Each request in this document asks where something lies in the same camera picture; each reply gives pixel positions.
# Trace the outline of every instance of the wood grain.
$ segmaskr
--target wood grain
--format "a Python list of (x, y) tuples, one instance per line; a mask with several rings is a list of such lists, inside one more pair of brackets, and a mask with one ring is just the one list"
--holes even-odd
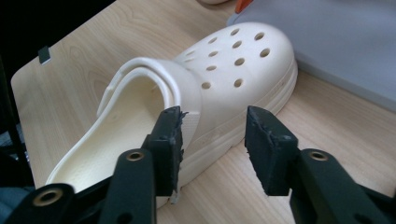
[[(235, 1), (118, 0), (32, 60), (12, 79), (37, 187), (96, 120), (106, 85), (139, 57), (172, 59), (225, 26)], [(396, 116), (300, 72), (277, 115), (300, 148), (332, 153), (360, 184), (391, 196), (396, 187)], [(240, 144), (158, 210), (159, 223), (292, 223), (288, 197), (267, 197)]]

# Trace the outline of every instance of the wooden table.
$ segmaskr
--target wooden table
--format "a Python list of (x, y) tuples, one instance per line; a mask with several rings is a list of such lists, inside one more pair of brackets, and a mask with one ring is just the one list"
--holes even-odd
[[(35, 183), (44, 185), (62, 156), (96, 120), (105, 87), (122, 64), (172, 59), (225, 26), (235, 1), (117, 0), (32, 60), (12, 79)], [(300, 72), (277, 115), (300, 140), (333, 154), (359, 183), (388, 196), (396, 187), (396, 116)], [(159, 223), (292, 223), (289, 198), (269, 198), (240, 144), (182, 189)]]

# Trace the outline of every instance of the round hole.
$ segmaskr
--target round hole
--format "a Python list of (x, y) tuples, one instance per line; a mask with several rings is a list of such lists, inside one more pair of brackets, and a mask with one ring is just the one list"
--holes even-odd
[(206, 71), (213, 71), (215, 70), (217, 67), (215, 65), (210, 65), (206, 68)]
[(329, 159), (325, 154), (317, 151), (310, 152), (309, 156), (316, 161), (326, 161)]
[(242, 86), (242, 79), (238, 78), (235, 83), (233, 84), (236, 88), (241, 87)]
[(208, 44), (211, 44), (211, 43), (215, 42), (217, 39), (218, 39), (217, 37), (214, 37), (214, 38), (212, 38), (211, 40), (209, 40), (209, 42), (207, 42), (207, 43), (208, 43)]
[(215, 55), (218, 54), (218, 53), (219, 53), (219, 52), (215, 50), (215, 51), (213, 51), (213, 52), (210, 52), (208, 56), (209, 56), (209, 57), (213, 57), (213, 56), (215, 56)]
[(241, 46), (241, 44), (242, 44), (242, 41), (241, 41), (241, 40), (236, 41), (236, 42), (233, 44), (233, 49), (238, 48), (239, 46)]
[(264, 50), (262, 50), (262, 52), (260, 52), (260, 57), (262, 57), (262, 58), (267, 57), (268, 54), (270, 54), (270, 50), (264, 49)]
[(365, 215), (361, 215), (361, 214), (355, 214), (354, 218), (359, 222), (359, 223), (363, 223), (363, 224), (372, 224), (373, 221), (365, 216)]
[(239, 66), (239, 65), (244, 64), (244, 62), (245, 62), (245, 59), (244, 58), (240, 58), (240, 59), (237, 59), (234, 64), (236, 66)]
[(264, 37), (264, 33), (261, 32), (261, 33), (256, 34), (256, 36), (254, 36), (254, 39), (255, 39), (255, 40), (260, 40), (260, 39), (262, 39), (263, 37)]
[(47, 206), (57, 202), (63, 195), (64, 192), (61, 189), (47, 189), (35, 196), (33, 205), (37, 207)]
[(134, 217), (129, 214), (129, 213), (122, 213), (117, 217), (117, 223), (119, 224), (127, 224), (131, 223), (131, 221), (134, 219)]
[(141, 152), (132, 152), (126, 156), (128, 161), (140, 161), (145, 157), (145, 154)]
[(204, 89), (204, 90), (208, 90), (209, 88), (210, 88), (210, 83), (209, 82), (204, 82), (202, 85), (201, 85), (201, 87), (202, 87), (202, 89)]
[(236, 34), (238, 34), (238, 32), (239, 32), (239, 28), (236, 28), (236, 29), (234, 29), (234, 30), (231, 32), (231, 35), (236, 35)]
[(186, 54), (186, 56), (192, 55), (194, 52), (195, 52), (195, 50), (192, 50), (192, 51), (188, 52), (188, 53)]

